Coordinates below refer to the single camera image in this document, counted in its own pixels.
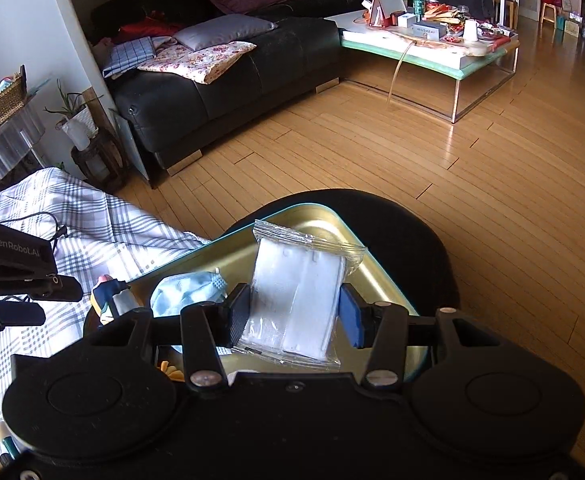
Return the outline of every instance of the sofa leg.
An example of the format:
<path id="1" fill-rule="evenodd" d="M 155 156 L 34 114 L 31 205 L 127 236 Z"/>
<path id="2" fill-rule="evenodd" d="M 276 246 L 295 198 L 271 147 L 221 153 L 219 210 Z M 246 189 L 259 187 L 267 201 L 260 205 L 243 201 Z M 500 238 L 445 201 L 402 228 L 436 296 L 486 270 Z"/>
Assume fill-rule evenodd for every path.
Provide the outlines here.
<path id="1" fill-rule="evenodd" d="M 202 158 L 202 150 L 197 150 L 188 155 L 184 160 L 180 160 L 178 163 L 170 166 L 166 171 L 168 171 L 170 176 L 176 175 L 186 166 L 190 166 L 194 161 L 199 160 L 200 158 Z"/>
<path id="2" fill-rule="evenodd" d="M 319 86 L 315 87 L 315 92 L 320 93 L 323 92 L 324 90 L 328 90 L 329 88 L 333 88 L 333 86 L 337 86 L 339 84 L 339 78 L 335 77 L 334 79 L 331 79 L 330 81 L 326 81 L 325 83 L 322 83 Z"/>

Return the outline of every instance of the gold basket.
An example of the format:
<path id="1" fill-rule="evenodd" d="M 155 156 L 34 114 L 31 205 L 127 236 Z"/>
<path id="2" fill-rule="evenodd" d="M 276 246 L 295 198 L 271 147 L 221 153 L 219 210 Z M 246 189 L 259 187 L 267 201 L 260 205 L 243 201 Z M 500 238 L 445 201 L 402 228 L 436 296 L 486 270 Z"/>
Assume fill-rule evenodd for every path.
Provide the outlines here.
<path id="1" fill-rule="evenodd" d="M 15 80 L 0 93 L 0 126 L 26 103 L 26 67 L 15 73 Z"/>

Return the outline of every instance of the white plaid fabric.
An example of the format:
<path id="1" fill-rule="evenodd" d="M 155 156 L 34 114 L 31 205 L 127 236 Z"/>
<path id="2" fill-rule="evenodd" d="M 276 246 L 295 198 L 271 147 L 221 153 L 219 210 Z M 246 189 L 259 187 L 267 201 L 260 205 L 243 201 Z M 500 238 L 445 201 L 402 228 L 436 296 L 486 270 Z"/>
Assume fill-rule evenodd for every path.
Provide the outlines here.
<path id="1" fill-rule="evenodd" d="M 100 275 L 132 280 L 208 241 L 176 231 L 57 168 L 40 170 L 0 192 L 0 221 L 39 211 L 53 213 L 60 226 L 68 227 L 68 238 L 58 241 L 55 260 L 59 274 L 79 280 L 84 297 L 79 303 L 42 301 L 46 312 L 43 326 L 0 332 L 0 420 L 1 401 L 11 381 L 10 356 L 50 357 L 81 338 L 90 309 L 90 290 Z M 9 225 L 46 239 L 55 233 L 54 221 L 47 215 Z"/>
<path id="2" fill-rule="evenodd" d="M 155 57 L 155 47 L 151 38 L 126 41 L 111 50 L 110 59 L 102 70 L 102 74 L 104 77 L 121 74 L 153 57 Z"/>

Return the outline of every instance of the green table edge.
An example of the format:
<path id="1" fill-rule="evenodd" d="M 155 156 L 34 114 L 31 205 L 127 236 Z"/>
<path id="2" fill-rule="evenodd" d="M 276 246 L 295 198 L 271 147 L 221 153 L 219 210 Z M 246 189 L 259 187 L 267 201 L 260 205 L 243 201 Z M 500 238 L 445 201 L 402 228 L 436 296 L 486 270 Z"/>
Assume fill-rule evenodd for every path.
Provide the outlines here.
<path id="1" fill-rule="evenodd" d="M 364 52 L 370 52 L 372 54 L 378 54 L 379 56 L 390 57 L 392 59 L 399 59 L 402 54 L 398 50 L 390 50 L 380 46 L 374 46 L 366 43 L 357 43 L 356 41 L 349 41 L 344 39 L 341 40 L 341 46 L 345 48 L 354 48 L 355 50 L 363 50 Z M 446 65 L 435 63 L 434 61 L 422 59 L 420 57 L 410 56 L 410 54 L 406 55 L 404 58 L 404 63 L 421 66 L 423 68 L 433 70 L 434 72 L 439 72 L 440 74 L 444 74 L 452 77 L 453 79 L 461 81 L 462 79 L 467 78 L 469 75 L 477 72 L 477 70 L 480 68 L 484 68 L 486 65 L 492 63 L 495 59 L 499 59 L 500 57 L 505 56 L 507 53 L 508 51 L 503 46 L 501 46 L 491 54 L 477 57 L 476 61 L 473 61 L 470 65 L 462 69 L 452 68 Z"/>

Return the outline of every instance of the potted plant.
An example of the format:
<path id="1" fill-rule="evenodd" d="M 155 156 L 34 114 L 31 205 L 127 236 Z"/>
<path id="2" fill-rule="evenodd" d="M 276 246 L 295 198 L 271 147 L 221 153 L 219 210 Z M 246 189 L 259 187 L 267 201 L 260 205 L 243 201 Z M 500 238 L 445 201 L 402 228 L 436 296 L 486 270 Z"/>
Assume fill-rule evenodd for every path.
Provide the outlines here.
<path id="1" fill-rule="evenodd" d="M 78 92 L 64 93 L 59 79 L 57 79 L 57 88 L 63 101 L 62 109 L 48 110 L 48 108 L 44 108 L 44 110 L 49 114 L 62 115 L 63 118 L 57 123 L 57 129 L 63 130 L 78 150 L 85 150 L 97 131 L 95 120 L 88 108 L 90 100 L 86 101 L 83 95 Z"/>

